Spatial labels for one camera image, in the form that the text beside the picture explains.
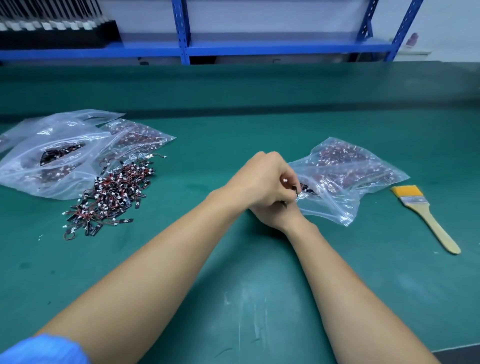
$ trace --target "pink object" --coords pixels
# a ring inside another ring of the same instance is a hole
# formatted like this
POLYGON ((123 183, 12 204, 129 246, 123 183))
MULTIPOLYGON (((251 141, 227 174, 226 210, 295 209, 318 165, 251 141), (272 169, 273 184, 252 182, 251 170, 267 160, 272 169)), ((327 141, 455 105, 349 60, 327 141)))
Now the pink object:
POLYGON ((413 47, 414 45, 416 45, 418 39, 419 39, 418 33, 413 33, 405 43, 405 46, 409 48, 413 47))

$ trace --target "green work mat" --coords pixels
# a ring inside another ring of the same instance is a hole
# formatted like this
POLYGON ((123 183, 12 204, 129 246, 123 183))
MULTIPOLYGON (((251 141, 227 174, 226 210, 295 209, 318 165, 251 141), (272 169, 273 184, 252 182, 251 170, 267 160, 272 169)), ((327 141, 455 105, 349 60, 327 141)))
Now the green work mat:
MULTIPOLYGON (((176 140, 132 224, 63 240, 69 201, 0 188, 0 351, 33 334, 259 150, 299 159, 329 136, 411 176, 462 254, 389 190, 344 227, 310 217, 431 350, 480 341, 480 76, 451 64, 0 69, 5 124, 95 108, 176 140)), ((334 363, 288 241, 243 214, 142 363, 334 363)))

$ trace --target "human hand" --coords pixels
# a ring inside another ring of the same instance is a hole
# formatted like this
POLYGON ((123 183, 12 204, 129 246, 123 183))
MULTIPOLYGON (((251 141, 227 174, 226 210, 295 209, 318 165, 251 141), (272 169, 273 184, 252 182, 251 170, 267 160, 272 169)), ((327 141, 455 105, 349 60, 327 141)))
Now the human hand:
POLYGON ((289 204, 297 198, 296 191, 301 191, 297 175, 277 152, 255 154, 225 188, 238 196, 245 208, 270 206, 276 201, 289 204))
POLYGON ((291 203, 288 208, 280 203, 271 206, 254 206, 250 210, 265 225, 280 230, 284 234, 303 224, 311 224, 300 212, 296 203, 291 203))

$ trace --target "person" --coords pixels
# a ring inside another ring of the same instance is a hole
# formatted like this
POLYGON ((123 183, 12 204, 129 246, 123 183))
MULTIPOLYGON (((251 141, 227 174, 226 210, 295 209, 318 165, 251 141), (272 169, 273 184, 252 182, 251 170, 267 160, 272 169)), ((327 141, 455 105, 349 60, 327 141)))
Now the person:
POLYGON ((0 363, 136 363, 174 316, 221 237, 250 209, 291 242, 340 364, 439 364, 300 213, 295 190, 299 180, 278 153, 257 153, 35 336, 0 355, 0 363))

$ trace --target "blue sleeve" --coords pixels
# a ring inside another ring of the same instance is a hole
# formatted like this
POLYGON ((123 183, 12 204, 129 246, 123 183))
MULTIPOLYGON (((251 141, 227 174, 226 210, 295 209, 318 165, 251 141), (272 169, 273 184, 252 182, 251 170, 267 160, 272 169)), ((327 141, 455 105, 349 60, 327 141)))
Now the blue sleeve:
POLYGON ((65 338, 39 335, 0 354, 0 364, 89 364, 80 345, 65 338))

